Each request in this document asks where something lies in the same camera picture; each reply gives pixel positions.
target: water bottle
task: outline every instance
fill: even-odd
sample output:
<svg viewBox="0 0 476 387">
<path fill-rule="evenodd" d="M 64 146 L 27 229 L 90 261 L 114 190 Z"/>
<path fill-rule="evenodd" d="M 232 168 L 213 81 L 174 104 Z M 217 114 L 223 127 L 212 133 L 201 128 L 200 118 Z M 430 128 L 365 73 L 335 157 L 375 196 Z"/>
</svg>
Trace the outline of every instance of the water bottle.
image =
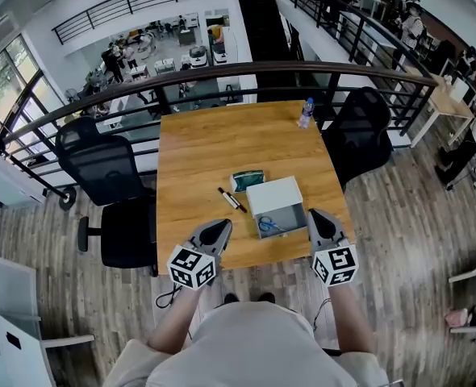
<svg viewBox="0 0 476 387">
<path fill-rule="evenodd" d="M 303 112 L 299 118 L 299 127 L 301 129 L 308 129 L 310 126 L 311 114 L 313 113 L 313 98 L 308 98 L 303 107 Z"/>
</svg>

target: staircase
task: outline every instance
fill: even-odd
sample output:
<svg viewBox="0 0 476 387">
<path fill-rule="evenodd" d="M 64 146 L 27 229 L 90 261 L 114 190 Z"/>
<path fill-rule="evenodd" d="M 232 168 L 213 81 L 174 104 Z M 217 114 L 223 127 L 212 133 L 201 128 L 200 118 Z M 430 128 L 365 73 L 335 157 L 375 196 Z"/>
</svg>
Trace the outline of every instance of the staircase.
<svg viewBox="0 0 476 387">
<path fill-rule="evenodd" d="M 248 43 L 254 61 L 291 60 L 285 31 L 275 0 L 239 0 Z M 257 75 L 259 88 L 294 87 L 293 73 L 262 73 Z M 290 92 L 258 94 L 259 102 L 299 98 Z"/>
</svg>

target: cable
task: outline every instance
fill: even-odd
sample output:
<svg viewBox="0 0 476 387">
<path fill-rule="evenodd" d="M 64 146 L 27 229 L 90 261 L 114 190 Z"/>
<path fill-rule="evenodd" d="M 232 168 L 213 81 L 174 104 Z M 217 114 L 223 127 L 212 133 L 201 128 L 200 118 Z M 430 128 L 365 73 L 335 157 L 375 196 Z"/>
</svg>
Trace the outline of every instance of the cable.
<svg viewBox="0 0 476 387">
<path fill-rule="evenodd" d="M 317 311 L 317 315 L 315 316 L 313 320 L 313 332 L 317 331 L 317 318 L 319 317 L 322 307 L 328 304 L 330 301 L 331 301 L 331 298 L 326 298 L 324 301 L 322 301 L 322 304 L 320 304 L 319 310 Z"/>
<path fill-rule="evenodd" d="M 177 284 L 173 284 L 173 289 L 172 289 L 171 291 L 169 291 L 168 293 L 162 293 L 162 294 L 158 295 L 157 298 L 156 298 L 156 306 L 157 306 L 157 308 L 161 308 L 161 309 L 163 310 L 164 308 L 168 308 L 169 306 L 171 306 L 171 305 L 173 304 L 173 300 L 175 299 L 175 294 L 176 294 L 177 292 L 179 292 L 179 291 L 181 290 L 181 288 L 182 288 L 182 287 L 181 287 L 180 285 L 177 286 Z M 168 303 L 165 304 L 165 305 L 163 305 L 163 306 L 160 305 L 158 301 L 159 301 L 161 298 L 163 298 L 163 297 L 168 297 L 168 296 L 170 296 L 170 299 L 169 299 Z"/>
</svg>

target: wooden floor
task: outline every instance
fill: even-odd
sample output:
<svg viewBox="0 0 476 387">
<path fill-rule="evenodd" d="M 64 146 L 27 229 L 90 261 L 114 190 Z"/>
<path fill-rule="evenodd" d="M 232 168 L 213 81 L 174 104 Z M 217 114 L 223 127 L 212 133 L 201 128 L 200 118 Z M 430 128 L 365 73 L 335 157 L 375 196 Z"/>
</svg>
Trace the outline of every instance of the wooden floor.
<svg viewBox="0 0 476 387">
<path fill-rule="evenodd" d="M 436 147 L 445 144 L 436 127 L 417 148 L 394 152 L 382 169 L 351 181 L 346 192 L 361 257 L 355 290 L 382 366 L 407 386 L 471 385 L 476 375 L 476 344 L 450 335 L 444 322 L 453 305 L 448 276 L 476 265 L 476 192 L 464 180 L 446 193 L 435 178 Z M 76 250 L 78 219 L 89 215 L 98 226 L 101 212 L 84 193 L 69 213 L 54 196 L 42 206 L 0 212 L 0 256 L 37 269 L 44 337 L 96 337 L 90 346 L 50 354 L 59 385 L 101 385 L 125 343 L 144 339 L 161 319 L 164 311 L 153 301 L 172 286 L 145 270 L 104 267 L 96 239 L 88 253 Z M 307 260 L 225 272 L 204 294 L 192 330 L 225 292 L 245 300 L 266 290 L 311 322 L 326 296 Z M 457 299 L 466 289 L 454 290 Z M 336 347 L 329 304 L 317 325 L 321 345 Z"/>
</svg>

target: black shoe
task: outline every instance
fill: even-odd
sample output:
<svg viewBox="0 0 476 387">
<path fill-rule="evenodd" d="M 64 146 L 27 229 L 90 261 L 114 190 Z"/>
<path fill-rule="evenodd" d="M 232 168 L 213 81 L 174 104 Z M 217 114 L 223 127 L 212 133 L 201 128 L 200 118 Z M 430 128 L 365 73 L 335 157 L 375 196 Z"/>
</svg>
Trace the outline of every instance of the black shoe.
<svg viewBox="0 0 476 387">
<path fill-rule="evenodd" d="M 272 293 L 263 293 L 257 300 L 258 302 L 267 301 L 271 302 L 272 304 L 276 303 L 276 297 Z"/>
<path fill-rule="evenodd" d="M 441 160 L 441 163 L 445 166 L 448 167 L 451 165 L 451 159 L 449 158 L 449 152 L 446 152 L 444 148 L 439 149 L 439 159 Z"/>
<path fill-rule="evenodd" d="M 447 185 L 449 183 L 449 179 L 446 177 L 446 172 L 438 166 L 435 166 L 434 169 L 435 173 L 437 174 L 437 177 L 439 178 L 439 181 L 441 181 L 444 185 Z"/>
<path fill-rule="evenodd" d="M 223 298 L 223 303 L 225 304 L 231 304 L 232 302 L 238 302 L 239 299 L 234 293 L 229 293 Z"/>
</svg>

